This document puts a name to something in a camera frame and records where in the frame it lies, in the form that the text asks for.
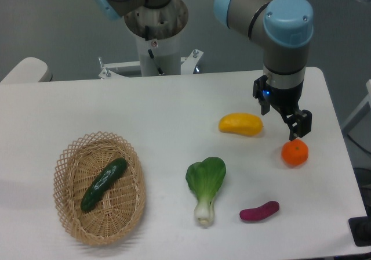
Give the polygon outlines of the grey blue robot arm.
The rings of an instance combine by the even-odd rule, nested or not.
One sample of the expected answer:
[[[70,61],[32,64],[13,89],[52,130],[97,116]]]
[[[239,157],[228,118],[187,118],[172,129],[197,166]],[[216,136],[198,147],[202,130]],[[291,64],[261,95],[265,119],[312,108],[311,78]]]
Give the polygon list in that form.
[[[124,19],[136,37],[143,76],[179,75],[178,35],[188,22],[182,0],[95,0],[109,19]],[[312,115],[299,108],[314,14],[307,0],[214,0],[216,19],[263,50],[263,75],[253,84],[261,113],[275,109],[289,138],[311,131]]]

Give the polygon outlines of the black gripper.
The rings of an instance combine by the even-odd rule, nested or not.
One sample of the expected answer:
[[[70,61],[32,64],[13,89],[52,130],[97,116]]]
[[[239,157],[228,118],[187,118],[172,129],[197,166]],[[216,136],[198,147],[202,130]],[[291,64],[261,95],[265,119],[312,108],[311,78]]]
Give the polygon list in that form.
[[[253,97],[261,107],[260,114],[266,115],[272,106],[289,127],[289,140],[302,138],[311,132],[312,113],[300,110],[298,102],[301,97],[303,82],[289,89],[274,88],[268,84],[268,77],[262,75],[253,83]]]

